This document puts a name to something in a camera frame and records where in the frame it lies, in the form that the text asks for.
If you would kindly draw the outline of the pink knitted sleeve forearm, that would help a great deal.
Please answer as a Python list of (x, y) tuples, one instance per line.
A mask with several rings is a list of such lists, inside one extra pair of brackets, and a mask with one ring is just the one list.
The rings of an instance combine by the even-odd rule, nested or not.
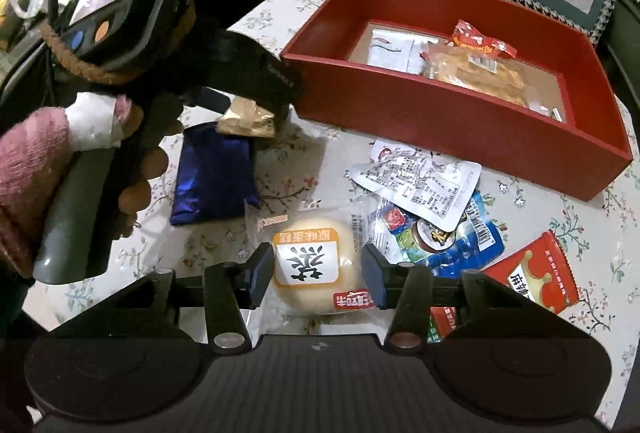
[(41, 108), (1, 136), (1, 260), (32, 275), (44, 212), (73, 151), (62, 108)]

